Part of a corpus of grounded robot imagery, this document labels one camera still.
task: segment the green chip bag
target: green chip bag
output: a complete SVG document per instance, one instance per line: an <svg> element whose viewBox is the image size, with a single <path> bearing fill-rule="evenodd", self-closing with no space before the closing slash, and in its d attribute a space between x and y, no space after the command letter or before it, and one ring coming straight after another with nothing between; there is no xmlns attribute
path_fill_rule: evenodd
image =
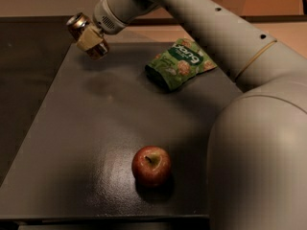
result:
<svg viewBox="0 0 307 230"><path fill-rule="evenodd" d="M194 41L178 39L167 51L158 54L146 67L148 77L170 91L217 64Z"/></svg>

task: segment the green bag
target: green bag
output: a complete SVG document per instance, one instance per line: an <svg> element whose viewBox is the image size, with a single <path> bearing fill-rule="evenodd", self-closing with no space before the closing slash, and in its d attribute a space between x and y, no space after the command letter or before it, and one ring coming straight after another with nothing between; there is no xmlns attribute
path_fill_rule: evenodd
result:
<svg viewBox="0 0 307 230"><path fill-rule="evenodd" d="M180 38L149 62L145 70L151 80L174 91L197 74L216 67L217 64L196 42Z"/></svg>

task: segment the apple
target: apple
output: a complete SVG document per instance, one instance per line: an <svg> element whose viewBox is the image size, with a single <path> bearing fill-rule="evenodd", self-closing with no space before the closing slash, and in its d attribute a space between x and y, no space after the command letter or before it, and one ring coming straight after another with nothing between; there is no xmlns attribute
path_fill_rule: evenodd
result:
<svg viewBox="0 0 307 230"><path fill-rule="evenodd" d="M132 173L137 183L154 188L164 184L171 175L171 158L165 149L146 146L132 160Z"/></svg>

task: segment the white robotic arm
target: white robotic arm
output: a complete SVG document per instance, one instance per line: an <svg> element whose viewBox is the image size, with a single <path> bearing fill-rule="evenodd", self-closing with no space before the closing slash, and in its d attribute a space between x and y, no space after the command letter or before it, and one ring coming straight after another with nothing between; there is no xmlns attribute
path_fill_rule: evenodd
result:
<svg viewBox="0 0 307 230"><path fill-rule="evenodd" d="M165 8L246 92L212 127L212 230L307 229L307 60L211 0L101 0L93 20L117 34Z"/></svg>

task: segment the metallic can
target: metallic can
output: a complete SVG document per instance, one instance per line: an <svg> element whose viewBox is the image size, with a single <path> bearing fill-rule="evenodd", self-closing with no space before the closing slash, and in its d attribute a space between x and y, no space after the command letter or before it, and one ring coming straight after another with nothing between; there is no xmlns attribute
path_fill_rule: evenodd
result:
<svg viewBox="0 0 307 230"><path fill-rule="evenodd" d="M108 53L109 47L108 47L106 40L104 39L103 31L101 29L98 29L88 16L84 15L82 12L79 12L76 15L72 16L66 23L68 31L70 32L70 34L74 37L74 39L77 42L82 36L84 30L89 25L92 27L95 27L97 31L100 32L99 37L101 38L101 41L98 44L94 45L93 47L85 51L93 59L102 58Z"/></svg>

